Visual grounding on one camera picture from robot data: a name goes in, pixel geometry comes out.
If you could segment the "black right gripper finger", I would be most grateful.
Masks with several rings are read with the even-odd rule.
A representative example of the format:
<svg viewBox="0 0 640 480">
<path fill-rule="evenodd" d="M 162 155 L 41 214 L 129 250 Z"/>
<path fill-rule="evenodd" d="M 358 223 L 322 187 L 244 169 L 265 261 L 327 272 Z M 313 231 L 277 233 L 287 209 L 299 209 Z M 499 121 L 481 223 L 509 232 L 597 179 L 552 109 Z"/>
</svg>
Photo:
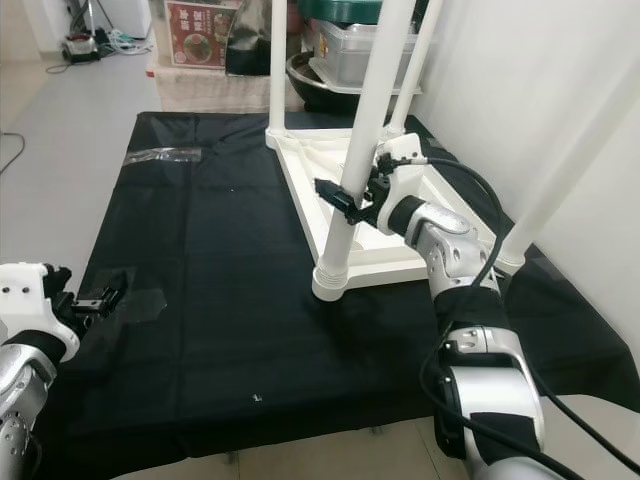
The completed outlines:
<svg viewBox="0 0 640 480">
<path fill-rule="evenodd" d="M 348 195 L 339 184 L 333 180 L 316 178 L 314 187 L 317 196 L 324 200 L 326 204 L 334 207 L 335 212 L 346 219 L 347 223 L 361 223 L 364 221 L 364 214 L 360 207 L 360 198 Z"/>
</svg>

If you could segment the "black wok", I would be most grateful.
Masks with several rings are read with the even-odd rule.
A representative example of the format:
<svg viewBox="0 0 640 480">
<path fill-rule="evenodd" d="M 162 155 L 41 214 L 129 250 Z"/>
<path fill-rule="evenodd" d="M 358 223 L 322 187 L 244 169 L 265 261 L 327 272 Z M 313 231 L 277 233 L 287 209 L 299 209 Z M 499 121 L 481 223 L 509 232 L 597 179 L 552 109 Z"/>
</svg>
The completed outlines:
<svg viewBox="0 0 640 480">
<path fill-rule="evenodd" d="M 288 59 L 287 70 L 285 70 L 291 86 L 303 101 L 303 110 L 307 113 L 355 115 L 358 101 L 360 101 L 360 92 L 342 93 L 329 90 L 328 84 L 321 81 L 319 74 L 311 68 L 312 58 L 314 58 L 314 52 L 298 52 Z"/>
</svg>

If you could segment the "black table cloth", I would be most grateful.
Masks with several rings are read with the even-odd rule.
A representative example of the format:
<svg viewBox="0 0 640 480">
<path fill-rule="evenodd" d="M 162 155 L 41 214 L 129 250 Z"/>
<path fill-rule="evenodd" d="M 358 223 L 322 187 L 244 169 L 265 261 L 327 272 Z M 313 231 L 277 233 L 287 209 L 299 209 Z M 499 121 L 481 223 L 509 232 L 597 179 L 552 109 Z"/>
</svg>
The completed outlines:
<svg viewBox="0 0 640 480">
<path fill-rule="evenodd" d="M 40 479 L 111 479 L 433 413 L 419 384 L 438 338 L 428 284 L 315 300 L 314 256 L 266 127 L 264 114 L 145 111 L 110 156 L 118 175 L 81 293 L 129 270 L 168 307 L 124 325 L 104 360 L 61 366 L 36 422 Z M 122 165 L 160 147 L 204 151 Z"/>
</svg>

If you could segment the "clear plastic lidded container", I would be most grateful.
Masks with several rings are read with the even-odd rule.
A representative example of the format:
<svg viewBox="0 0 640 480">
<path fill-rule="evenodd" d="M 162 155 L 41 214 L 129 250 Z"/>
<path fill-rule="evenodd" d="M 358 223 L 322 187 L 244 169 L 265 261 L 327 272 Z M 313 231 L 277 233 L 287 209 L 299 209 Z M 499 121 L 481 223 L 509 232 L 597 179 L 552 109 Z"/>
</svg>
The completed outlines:
<svg viewBox="0 0 640 480">
<path fill-rule="evenodd" d="M 308 44 L 314 55 L 308 65 L 330 90 L 358 93 L 364 87 L 376 32 L 376 26 L 311 19 Z"/>
</svg>

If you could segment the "clear crumpled tape strip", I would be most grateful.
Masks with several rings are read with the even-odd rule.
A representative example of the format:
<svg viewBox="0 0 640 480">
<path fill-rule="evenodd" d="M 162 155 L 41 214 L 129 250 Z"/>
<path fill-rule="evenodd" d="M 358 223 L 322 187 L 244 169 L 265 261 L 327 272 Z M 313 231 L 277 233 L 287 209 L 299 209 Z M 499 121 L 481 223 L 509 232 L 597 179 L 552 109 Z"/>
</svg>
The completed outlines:
<svg viewBox="0 0 640 480">
<path fill-rule="evenodd" d="M 160 147 L 128 152 L 122 165 L 137 163 L 198 163 L 202 160 L 201 147 Z"/>
</svg>

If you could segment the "beige cloth covered bench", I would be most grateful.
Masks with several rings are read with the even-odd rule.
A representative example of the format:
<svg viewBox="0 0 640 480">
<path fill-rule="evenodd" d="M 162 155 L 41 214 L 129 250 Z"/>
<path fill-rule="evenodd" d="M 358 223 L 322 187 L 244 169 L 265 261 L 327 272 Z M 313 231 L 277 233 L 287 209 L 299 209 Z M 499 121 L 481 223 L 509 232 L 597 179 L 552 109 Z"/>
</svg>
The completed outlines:
<svg viewBox="0 0 640 480">
<path fill-rule="evenodd" d="M 147 74 L 156 84 L 161 109 L 170 113 L 266 113 L 269 109 L 268 77 L 160 67 Z"/>
</svg>

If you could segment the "black glossy bag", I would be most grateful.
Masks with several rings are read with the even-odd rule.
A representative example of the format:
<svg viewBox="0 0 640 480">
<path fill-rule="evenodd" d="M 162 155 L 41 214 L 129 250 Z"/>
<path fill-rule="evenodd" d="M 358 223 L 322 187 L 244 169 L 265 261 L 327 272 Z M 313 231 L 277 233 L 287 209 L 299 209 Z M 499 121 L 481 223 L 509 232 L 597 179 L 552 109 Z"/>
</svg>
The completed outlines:
<svg viewBox="0 0 640 480">
<path fill-rule="evenodd" d="M 271 0 L 241 0 L 227 41 L 229 76 L 270 76 Z"/>
</svg>

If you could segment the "dark green lidded pot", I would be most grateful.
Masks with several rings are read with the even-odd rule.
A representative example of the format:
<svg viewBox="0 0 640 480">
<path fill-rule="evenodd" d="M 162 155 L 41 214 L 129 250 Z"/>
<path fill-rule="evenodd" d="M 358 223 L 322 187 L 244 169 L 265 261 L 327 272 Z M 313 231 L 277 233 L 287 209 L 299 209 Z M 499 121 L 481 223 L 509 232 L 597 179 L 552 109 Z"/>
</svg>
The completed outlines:
<svg viewBox="0 0 640 480">
<path fill-rule="evenodd" d="M 330 23 L 378 23 L 385 0 L 297 0 L 303 18 L 326 20 Z"/>
</svg>

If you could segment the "grey vacuum cleaner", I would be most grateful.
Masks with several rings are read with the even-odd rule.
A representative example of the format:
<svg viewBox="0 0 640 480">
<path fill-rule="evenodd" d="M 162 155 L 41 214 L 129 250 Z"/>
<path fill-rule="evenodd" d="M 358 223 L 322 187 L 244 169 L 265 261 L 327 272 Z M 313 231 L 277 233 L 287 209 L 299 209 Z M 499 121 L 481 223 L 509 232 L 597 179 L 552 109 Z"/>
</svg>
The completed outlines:
<svg viewBox="0 0 640 480">
<path fill-rule="evenodd" d="M 87 33 L 65 37 L 61 41 L 61 56 L 69 65 L 91 63 L 101 58 L 95 37 Z"/>
</svg>

